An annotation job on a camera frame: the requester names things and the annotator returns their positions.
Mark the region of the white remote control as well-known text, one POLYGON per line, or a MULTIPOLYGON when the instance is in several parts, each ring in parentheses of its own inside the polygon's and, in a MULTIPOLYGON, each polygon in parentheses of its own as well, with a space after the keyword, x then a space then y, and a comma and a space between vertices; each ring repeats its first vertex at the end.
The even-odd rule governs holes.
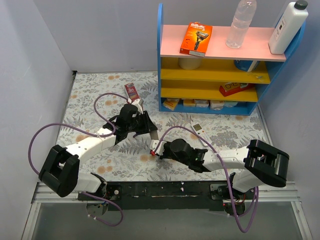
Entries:
POLYGON ((157 130, 151 131, 149 134, 150 134, 150 138, 152 140, 159 140, 159 136, 158 136, 158 131, 157 130))
POLYGON ((201 142, 205 147, 207 147, 208 143, 210 142, 210 138, 208 137, 204 128, 199 123, 191 123, 191 127, 198 136, 204 139, 204 140, 201 140, 201 142))

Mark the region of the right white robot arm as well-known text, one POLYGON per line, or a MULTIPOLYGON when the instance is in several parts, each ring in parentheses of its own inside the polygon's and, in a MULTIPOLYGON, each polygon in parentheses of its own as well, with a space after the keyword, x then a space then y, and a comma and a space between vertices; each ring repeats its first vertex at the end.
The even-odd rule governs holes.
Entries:
POLYGON ((229 177, 230 184, 226 186, 232 199, 262 184, 276 188, 287 185, 289 155, 257 139, 251 140, 248 146, 219 153, 193 148, 182 138, 172 142, 152 140, 149 148, 160 159, 175 160, 197 173, 240 169, 241 172, 229 177))

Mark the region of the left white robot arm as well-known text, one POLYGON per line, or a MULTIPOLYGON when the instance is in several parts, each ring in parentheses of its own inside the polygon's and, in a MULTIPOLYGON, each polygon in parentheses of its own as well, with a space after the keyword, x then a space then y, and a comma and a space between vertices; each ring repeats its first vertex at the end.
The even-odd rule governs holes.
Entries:
POLYGON ((112 117, 96 133, 65 147, 53 146, 38 178, 62 198, 77 191, 88 192, 95 200, 101 200, 107 195, 107 181, 96 173, 80 172, 80 167, 103 150, 126 139, 129 133, 154 137, 157 131, 147 111, 125 104, 119 115, 112 117))

